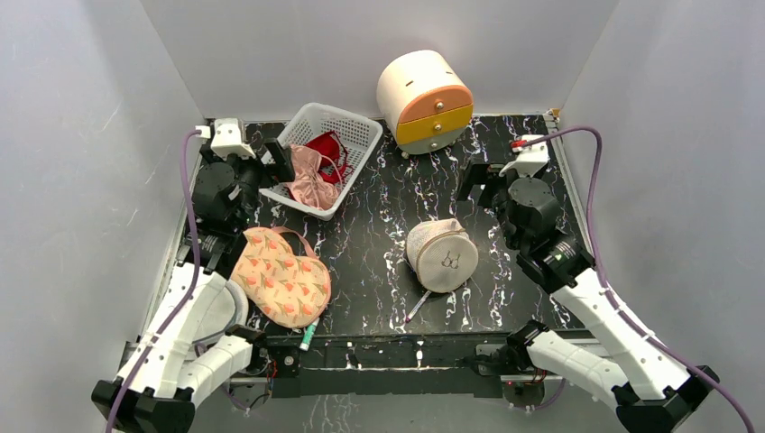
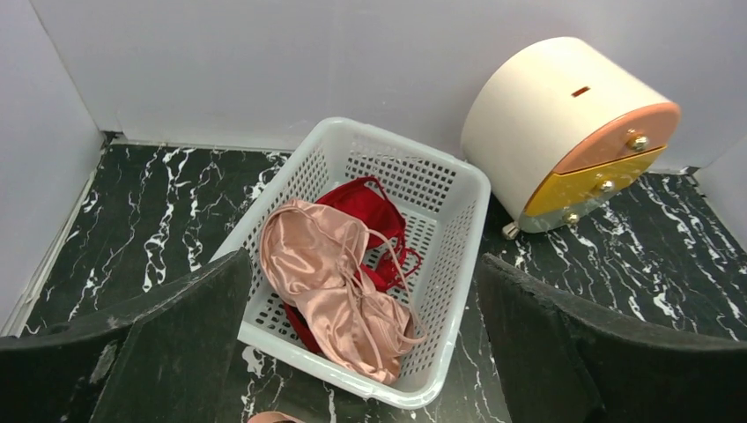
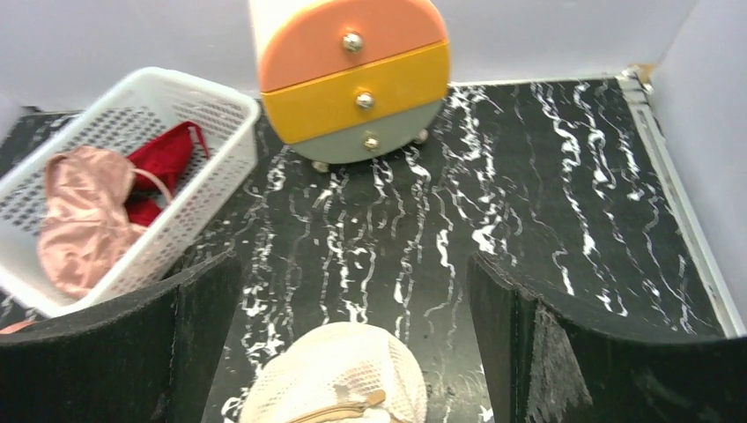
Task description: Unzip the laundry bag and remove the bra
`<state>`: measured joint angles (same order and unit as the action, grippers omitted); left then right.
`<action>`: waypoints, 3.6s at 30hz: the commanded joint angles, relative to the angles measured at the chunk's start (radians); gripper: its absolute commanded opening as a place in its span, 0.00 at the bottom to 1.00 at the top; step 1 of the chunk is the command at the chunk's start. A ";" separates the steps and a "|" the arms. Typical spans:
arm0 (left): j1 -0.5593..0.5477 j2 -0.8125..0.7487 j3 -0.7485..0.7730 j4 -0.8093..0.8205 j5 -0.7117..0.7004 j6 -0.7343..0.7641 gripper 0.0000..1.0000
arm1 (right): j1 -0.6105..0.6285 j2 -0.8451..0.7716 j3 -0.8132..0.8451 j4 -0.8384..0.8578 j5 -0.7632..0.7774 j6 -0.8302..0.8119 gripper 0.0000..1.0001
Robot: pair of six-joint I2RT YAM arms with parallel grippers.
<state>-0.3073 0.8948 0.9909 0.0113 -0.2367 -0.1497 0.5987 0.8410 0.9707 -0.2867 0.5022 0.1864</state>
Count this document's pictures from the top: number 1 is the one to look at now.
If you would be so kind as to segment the white mesh laundry bag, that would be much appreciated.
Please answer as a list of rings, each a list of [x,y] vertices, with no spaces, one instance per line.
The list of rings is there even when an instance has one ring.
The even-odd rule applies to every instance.
[[[455,218],[417,224],[408,233],[405,246],[420,285],[435,293],[457,290],[479,263],[475,243]]]

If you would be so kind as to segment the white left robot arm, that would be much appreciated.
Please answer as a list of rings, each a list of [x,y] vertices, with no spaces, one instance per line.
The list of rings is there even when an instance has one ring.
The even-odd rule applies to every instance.
[[[115,378],[99,381],[91,394],[109,432],[186,432],[198,406],[232,378],[276,369],[266,335],[245,324],[244,291],[217,267],[244,248],[259,188],[291,174],[287,153],[269,139],[278,158],[261,162],[236,118],[194,134],[204,142],[204,161],[195,176],[180,170],[188,231],[168,287]]]

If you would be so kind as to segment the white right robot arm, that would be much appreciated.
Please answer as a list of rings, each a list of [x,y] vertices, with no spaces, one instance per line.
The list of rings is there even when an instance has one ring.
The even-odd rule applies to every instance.
[[[478,203],[494,212],[523,273],[579,318],[609,355],[594,355],[530,320],[493,353],[477,353],[477,369],[556,373],[609,406],[629,432],[675,431],[718,382],[716,373],[671,359],[630,326],[633,314],[601,287],[594,257],[558,228],[563,208],[539,176],[472,160],[457,199],[467,199],[475,185],[483,186]]]

